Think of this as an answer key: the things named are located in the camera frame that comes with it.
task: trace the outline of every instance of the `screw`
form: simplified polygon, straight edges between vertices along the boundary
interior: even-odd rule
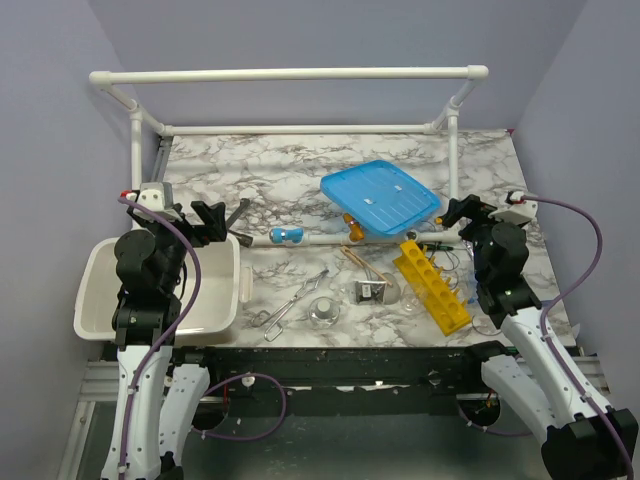
[[[245,387],[249,388],[256,383],[256,377],[243,377],[241,382]]]
[[[440,374],[435,370],[431,370],[429,372],[429,375],[427,375],[427,379],[429,380],[429,383],[434,387],[437,387],[442,382]]]

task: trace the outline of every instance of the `blue plastic tray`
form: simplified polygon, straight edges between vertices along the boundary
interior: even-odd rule
[[[364,228],[383,237],[408,230],[440,208],[431,190],[384,160],[327,175],[320,189]]]

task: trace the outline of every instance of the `wooden stick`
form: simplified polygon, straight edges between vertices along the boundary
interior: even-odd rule
[[[355,254],[353,252],[353,250],[351,250],[349,247],[347,246],[343,246],[340,251],[342,253],[344,253],[347,258],[349,258],[351,261],[355,262],[355,263],[359,263],[360,266],[362,266],[363,268],[368,268],[369,270],[371,270],[373,273],[375,273],[376,275],[378,275],[378,277],[380,277],[382,280],[384,280],[387,285],[392,286],[393,283],[391,282],[391,280],[389,280],[387,277],[385,277],[382,273],[380,273],[380,271],[375,268],[374,266],[372,266],[369,262],[367,262],[365,259],[363,259],[362,257],[360,257],[359,255]]]

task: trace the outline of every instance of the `yellow rack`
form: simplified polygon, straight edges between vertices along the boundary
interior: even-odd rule
[[[460,289],[456,288],[451,292],[448,286],[451,278],[443,280],[440,277],[442,267],[436,269],[433,261],[427,260],[413,240],[402,243],[400,249],[402,255],[393,263],[411,285],[442,333],[451,335],[471,322],[469,312],[464,309],[467,301],[458,301],[457,294]]]

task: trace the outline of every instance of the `white marble surface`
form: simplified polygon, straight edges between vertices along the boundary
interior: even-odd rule
[[[525,188],[524,177],[510,136],[503,131],[463,133],[460,149],[460,195],[475,193],[489,203],[511,189]],[[266,234],[272,227],[304,227],[308,232],[345,232],[340,208],[320,191],[320,179],[329,173],[362,162],[384,159],[402,168],[435,191],[446,205],[448,180],[447,139],[426,135],[263,135],[175,137],[165,181],[174,185],[175,201],[185,206],[192,200],[224,201],[233,211],[240,198],[252,201],[234,229],[247,234]],[[428,231],[427,223],[417,230]],[[530,257],[525,275],[541,300],[558,293],[543,236],[537,224],[527,227]],[[393,245],[355,247],[383,272],[397,274],[392,260],[399,256]],[[462,245],[454,253],[459,285],[473,294],[472,264]],[[365,279],[340,253],[338,247],[242,249],[243,265],[254,273],[254,296],[233,326],[221,335],[204,337],[199,344],[271,347],[403,347],[466,346],[490,339],[509,345],[495,330],[477,303],[468,309],[474,325],[445,337],[429,313],[420,308],[406,311],[402,302],[390,306],[355,306],[348,301],[346,287]],[[436,263],[451,266],[444,253]],[[263,339],[265,327],[252,328],[257,312],[273,311],[289,299],[305,278],[329,269],[318,291],[298,303],[283,319],[284,333],[273,343]],[[318,296],[341,303],[341,317],[329,329],[314,329],[307,307]],[[554,310],[551,323],[565,345],[575,345],[564,307]]]

